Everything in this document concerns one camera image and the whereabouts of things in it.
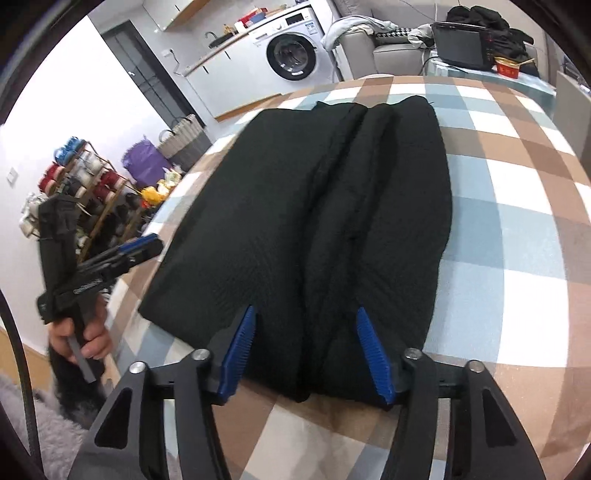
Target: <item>laundry basket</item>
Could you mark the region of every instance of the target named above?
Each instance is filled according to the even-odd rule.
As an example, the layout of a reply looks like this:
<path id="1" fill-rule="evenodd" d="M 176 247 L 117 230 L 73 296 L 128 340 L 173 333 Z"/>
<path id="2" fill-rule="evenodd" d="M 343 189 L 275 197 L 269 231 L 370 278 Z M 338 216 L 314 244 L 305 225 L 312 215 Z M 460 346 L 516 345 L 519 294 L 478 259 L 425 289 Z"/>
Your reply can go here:
<path id="1" fill-rule="evenodd" d="M 211 146 L 197 117 L 191 114 L 160 134 L 158 150 L 172 165 L 188 172 Z"/>

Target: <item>finger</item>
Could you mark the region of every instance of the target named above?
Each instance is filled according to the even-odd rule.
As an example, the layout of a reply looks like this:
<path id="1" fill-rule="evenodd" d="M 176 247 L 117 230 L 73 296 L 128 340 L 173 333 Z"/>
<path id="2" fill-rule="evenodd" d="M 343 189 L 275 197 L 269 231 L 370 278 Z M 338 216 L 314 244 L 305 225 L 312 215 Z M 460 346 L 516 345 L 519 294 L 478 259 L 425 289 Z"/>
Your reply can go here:
<path id="1" fill-rule="evenodd" d="M 90 342 L 105 332 L 105 322 L 101 322 L 100 319 L 94 319 L 86 325 L 84 329 L 84 339 Z"/>
<path id="2" fill-rule="evenodd" d="M 85 358 L 90 358 L 95 355 L 98 355 L 105 348 L 107 348 L 109 346 L 110 342 L 111 342 L 111 337 L 105 331 L 104 335 L 98 336 L 94 340 L 91 340 L 90 342 L 85 344 L 84 347 L 82 347 L 82 355 Z"/>
<path id="3" fill-rule="evenodd" d="M 107 355 L 109 355 L 111 353 L 112 349 L 113 349 L 113 342 L 109 342 L 109 345 L 107 345 L 105 348 L 103 348 L 103 350 L 98 355 L 95 355 L 93 358 L 95 360 L 102 360 L 104 357 L 106 357 Z"/>
<path id="4" fill-rule="evenodd" d="M 74 321 L 72 319 L 63 319 L 59 322 L 49 324 L 49 335 L 58 337 L 69 337 L 74 334 Z"/>
<path id="5" fill-rule="evenodd" d="M 72 356 L 72 349 L 70 348 L 70 345 L 68 345 L 68 341 L 65 337 L 50 337 L 49 343 L 59 355 L 68 360 Z"/>

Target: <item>light switch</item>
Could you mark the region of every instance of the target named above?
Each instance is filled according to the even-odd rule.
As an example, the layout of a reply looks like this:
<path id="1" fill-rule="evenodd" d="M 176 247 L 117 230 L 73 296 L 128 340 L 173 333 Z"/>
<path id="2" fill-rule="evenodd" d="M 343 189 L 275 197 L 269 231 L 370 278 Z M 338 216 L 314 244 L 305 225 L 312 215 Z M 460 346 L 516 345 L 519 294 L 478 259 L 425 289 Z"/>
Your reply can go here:
<path id="1" fill-rule="evenodd" d="M 18 172 L 14 168 L 11 168 L 10 171 L 8 172 L 8 175 L 6 176 L 6 179 L 8 180 L 8 184 L 11 187 L 14 187 L 14 184 L 16 183 L 17 178 L 18 178 Z"/>

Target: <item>red container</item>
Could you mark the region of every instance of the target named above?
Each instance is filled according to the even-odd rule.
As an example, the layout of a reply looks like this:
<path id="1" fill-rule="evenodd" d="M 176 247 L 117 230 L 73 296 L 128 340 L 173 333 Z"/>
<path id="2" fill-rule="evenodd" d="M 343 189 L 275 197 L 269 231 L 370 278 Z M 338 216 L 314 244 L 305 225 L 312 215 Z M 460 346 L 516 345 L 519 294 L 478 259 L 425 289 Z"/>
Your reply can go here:
<path id="1" fill-rule="evenodd" d="M 508 59 L 502 57 L 495 57 L 496 71 L 499 75 L 516 79 L 519 77 L 519 65 Z"/>

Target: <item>human hand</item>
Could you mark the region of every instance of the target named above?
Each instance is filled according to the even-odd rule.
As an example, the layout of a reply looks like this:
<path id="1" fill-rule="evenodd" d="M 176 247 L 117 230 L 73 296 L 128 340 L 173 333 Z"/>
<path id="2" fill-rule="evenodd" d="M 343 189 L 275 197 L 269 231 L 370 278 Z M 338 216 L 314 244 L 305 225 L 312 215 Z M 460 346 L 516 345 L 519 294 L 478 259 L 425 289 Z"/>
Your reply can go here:
<path id="1" fill-rule="evenodd" d="M 80 349 L 85 358 L 100 360 L 113 349 L 113 342 L 105 327 L 107 318 L 107 304 L 102 295 L 96 298 L 95 317 L 86 325 L 84 338 L 87 343 Z M 63 319 L 48 325 L 49 344 L 51 347 L 73 364 L 77 364 L 74 353 L 68 344 L 68 337 L 74 335 L 72 319 Z"/>

